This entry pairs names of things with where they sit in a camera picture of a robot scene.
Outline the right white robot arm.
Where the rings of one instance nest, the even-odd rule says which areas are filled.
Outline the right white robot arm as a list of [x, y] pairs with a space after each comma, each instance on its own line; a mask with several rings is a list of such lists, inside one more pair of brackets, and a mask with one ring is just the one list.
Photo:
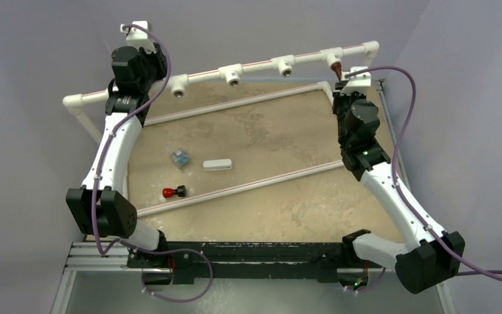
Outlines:
[[338, 143], [345, 168], [363, 184], [397, 226], [404, 242], [380, 238], [368, 230], [343, 237], [341, 258], [349, 266], [369, 261], [396, 273], [406, 290], [418, 294], [458, 274], [465, 241], [430, 218], [412, 196], [412, 213], [402, 195], [403, 181], [392, 174], [389, 155], [375, 138], [378, 107], [359, 92], [342, 95], [334, 90], [332, 110], [337, 119]]

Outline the brown faucet with chrome cap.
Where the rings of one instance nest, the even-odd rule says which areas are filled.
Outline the brown faucet with chrome cap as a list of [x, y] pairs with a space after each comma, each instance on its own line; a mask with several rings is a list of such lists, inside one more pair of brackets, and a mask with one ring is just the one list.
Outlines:
[[340, 61], [334, 62], [330, 65], [331, 70], [335, 73], [337, 80], [340, 82], [342, 81], [342, 78], [344, 77], [343, 75], [343, 69], [342, 69], [342, 64]]

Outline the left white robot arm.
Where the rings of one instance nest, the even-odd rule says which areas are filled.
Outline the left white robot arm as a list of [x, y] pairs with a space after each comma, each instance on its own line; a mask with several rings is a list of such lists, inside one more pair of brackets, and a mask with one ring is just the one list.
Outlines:
[[163, 234], [137, 218], [135, 206], [124, 196], [129, 157], [148, 110], [152, 85], [168, 74], [168, 59], [159, 44], [149, 49], [122, 46], [111, 54], [113, 79], [105, 95], [105, 130], [90, 172], [65, 201], [84, 235], [114, 237], [144, 249], [154, 268], [165, 265], [169, 250]]

